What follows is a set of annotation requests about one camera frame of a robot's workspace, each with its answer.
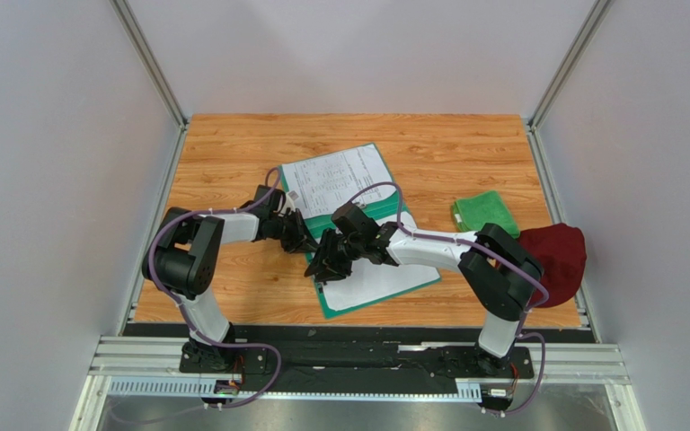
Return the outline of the white paper sheet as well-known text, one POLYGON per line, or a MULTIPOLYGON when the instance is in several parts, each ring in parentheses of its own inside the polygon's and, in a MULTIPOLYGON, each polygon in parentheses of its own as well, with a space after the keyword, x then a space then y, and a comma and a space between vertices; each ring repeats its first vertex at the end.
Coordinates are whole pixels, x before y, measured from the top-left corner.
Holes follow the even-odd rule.
POLYGON ((419 265, 374 265, 367 259, 352 264, 351 275, 343 280, 316 283, 316 295, 324 318, 354 312, 394 297, 439 283, 435 268, 419 265))

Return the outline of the green file folder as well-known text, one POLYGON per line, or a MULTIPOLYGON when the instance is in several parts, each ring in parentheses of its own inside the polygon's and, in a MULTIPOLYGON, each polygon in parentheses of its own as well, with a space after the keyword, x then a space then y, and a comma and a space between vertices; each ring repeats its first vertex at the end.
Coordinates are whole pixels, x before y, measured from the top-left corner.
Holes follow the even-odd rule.
POLYGON ((374 143, 280 167, 283 190, 317 244, 306 275, 333 319, 441 280, 433 267, 397 266, 379 239, 383 224, 415 226, 374 143))

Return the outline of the printed paper sheet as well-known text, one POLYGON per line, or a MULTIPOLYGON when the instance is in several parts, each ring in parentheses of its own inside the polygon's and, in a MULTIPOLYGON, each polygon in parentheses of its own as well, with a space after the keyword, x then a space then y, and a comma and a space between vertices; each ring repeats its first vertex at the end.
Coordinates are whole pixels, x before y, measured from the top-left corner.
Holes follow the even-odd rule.
POLYGON ((329 216, 361 190, 393 179, 373 143, 285 163, 281 173, 284 190, 305 219, 329 216))

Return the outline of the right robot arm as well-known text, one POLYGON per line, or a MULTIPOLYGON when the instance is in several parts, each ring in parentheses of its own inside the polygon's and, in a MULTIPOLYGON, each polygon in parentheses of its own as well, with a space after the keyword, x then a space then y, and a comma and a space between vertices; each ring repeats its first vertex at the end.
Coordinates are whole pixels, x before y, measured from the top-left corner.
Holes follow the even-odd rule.
POLYGON ((442 233, 410 228, 400 219, 378 223, 347 203, 332 215, 305 271, 317 283, 340 281, 354 262, 422 266, 462 275, 486 311, 474 347, 473 366, 493 375, 510 367, 526 314, 544 303, 544 267, 497 224, 478 231, 442 233))

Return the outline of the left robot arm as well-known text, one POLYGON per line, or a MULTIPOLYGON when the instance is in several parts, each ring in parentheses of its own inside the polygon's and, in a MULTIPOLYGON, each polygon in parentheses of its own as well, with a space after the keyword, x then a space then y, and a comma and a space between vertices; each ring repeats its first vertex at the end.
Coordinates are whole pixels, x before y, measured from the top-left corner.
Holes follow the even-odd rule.
POLYGON ((141 266, 144 278, 176 303, 189 327, 180 368, 185 373, 233 371, 234 326, 220 311, 211 283, 221 246, 276 240, 286 253, 312 252, 317 242, 286 193, 260 185, 252 200, 225 213, 169 208, 141 266))

